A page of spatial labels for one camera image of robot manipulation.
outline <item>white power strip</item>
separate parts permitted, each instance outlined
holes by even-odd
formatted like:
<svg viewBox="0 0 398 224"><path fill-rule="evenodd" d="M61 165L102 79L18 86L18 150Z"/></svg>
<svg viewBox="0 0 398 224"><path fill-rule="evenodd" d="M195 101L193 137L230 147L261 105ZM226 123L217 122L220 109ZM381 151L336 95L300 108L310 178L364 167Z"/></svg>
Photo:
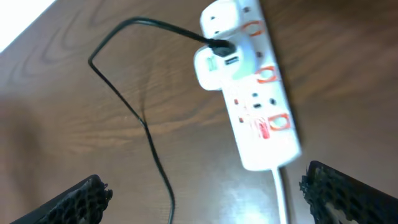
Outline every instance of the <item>white power strip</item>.
<svg viewBox="0 0 398 224"><path fill-rule="evenodd" d="M236 52L225 57L200 48L194 57L199 84L221 90L243 167L271 170L280 222L287 223L278 167L301 153L292 113L257 0L217 0L201 14L206 38L225 39Z"/></svg>

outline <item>brown wood grain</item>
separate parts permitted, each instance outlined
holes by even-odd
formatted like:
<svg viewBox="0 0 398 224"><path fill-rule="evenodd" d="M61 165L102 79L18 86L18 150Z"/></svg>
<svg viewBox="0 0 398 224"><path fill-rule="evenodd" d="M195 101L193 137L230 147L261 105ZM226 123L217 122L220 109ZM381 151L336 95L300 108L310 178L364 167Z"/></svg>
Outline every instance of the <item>brown wood grain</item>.
<svg viewBox="0 0 398 224"><path fill-rule="evenodd" d="M128 17L200 32L210 2L58 0L1 54L4 223L90 174L114 190L103 223L167 221L143 130L86 61ZM261 2L302 136L302 157L284 169L292 223L313 223L299 192L311 160L398 197L398 3ZM135 26L95 63L148 120L176 194L174 223L278 223L271 173L242 168L221 93L197 82L199 47Z"/></svg>

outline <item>white cord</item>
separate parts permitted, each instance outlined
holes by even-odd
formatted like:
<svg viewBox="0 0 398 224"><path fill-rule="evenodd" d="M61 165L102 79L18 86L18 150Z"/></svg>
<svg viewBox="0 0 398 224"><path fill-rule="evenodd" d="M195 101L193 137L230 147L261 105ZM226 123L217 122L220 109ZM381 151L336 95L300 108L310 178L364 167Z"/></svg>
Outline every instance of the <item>white cord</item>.
<svg viewBox="0 0 398 224"><path fill-rule="evenodd" d="M274 176L276 196L278 198L278 209L279 209L279 220L280 224L288 224L287 222L287 209L285 201L284 183L280 175L278 167L272 169L272 175Z"/></svg>

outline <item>usb port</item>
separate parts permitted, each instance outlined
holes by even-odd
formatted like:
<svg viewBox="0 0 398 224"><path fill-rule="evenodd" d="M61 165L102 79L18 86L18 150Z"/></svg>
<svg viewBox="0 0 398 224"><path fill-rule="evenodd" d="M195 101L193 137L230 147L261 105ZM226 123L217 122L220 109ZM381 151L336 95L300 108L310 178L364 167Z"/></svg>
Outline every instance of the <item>usb port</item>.
<svg viewBox="0 0 398 224"><path fill-rule="evenodd" d="M232 63L235 63L235 62L237 62L237 61L239 61L239 58L238 58L238 56L235 56L235 57L233 57L233 58L230 58L230 59L228 59L228 60L225 60L225 64L226 64L226 65L231 65Z"/></svg>

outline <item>black cable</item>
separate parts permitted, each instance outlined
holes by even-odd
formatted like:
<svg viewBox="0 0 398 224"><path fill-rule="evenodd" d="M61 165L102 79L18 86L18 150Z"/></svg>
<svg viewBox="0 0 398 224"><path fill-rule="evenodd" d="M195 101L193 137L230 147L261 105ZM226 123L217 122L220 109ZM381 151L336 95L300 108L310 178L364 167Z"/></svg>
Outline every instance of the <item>black cable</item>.
<svg viewBox="0 0 398 224"><path fill-rule="evenodd" d="M88 65L94 70L94 72L110 87L110 89L113 90L113 92L119 97L119 99L124 103L124 105L130 110L130 112L139 120L141 123L142 127L145 129L145 134L148 138L149 146L150 146L150 151L152 152L152 156L155 160L157 169L159 170L160 175L163 178L163 181L167 187L167 190L169 192L170 196L170 213L169 213L169 221L168 224L172 224L173 222L173 217L174 217L174 211L175 211L175 198L174 198L174 193L172 186L170 185L169 179L166 176L165 171L163 170L162 164L160 163L160 159L156 153L155 145L152 140L152 136L150 135L148 125L144 119L142 119L136 111L130 106L130 104L126 101L126 99L120 94L118 89L114 87L114 85L98 70L98 68L95 67L93 63L94 57L100 52L100 50L112 39L113 36L115 36L119 31L124 29L125 27L132 25L132 24L142 24L142 25L147 25L147 26L154 26L158 28L162 28L165 30L169 30L171 32L183 35L185 37L191 38L193 40L197 40L199 42L207 44L216 55L219 55L220 57L225 57L235 51L235 46L231 44L230 42L226 40L215 40L215 39L207 39L202 37L201 35L198 35L194 32L191 32L189 30L177 27L172 24L168 24L166 22L162 21L157 21L155 19L149 19L145 17L133 17L130 19L127 19L123 22L121 22L119 25L117 25L105 38L104 40L95 48L94 52L91 54L91 56L88 58Z"/></svg>

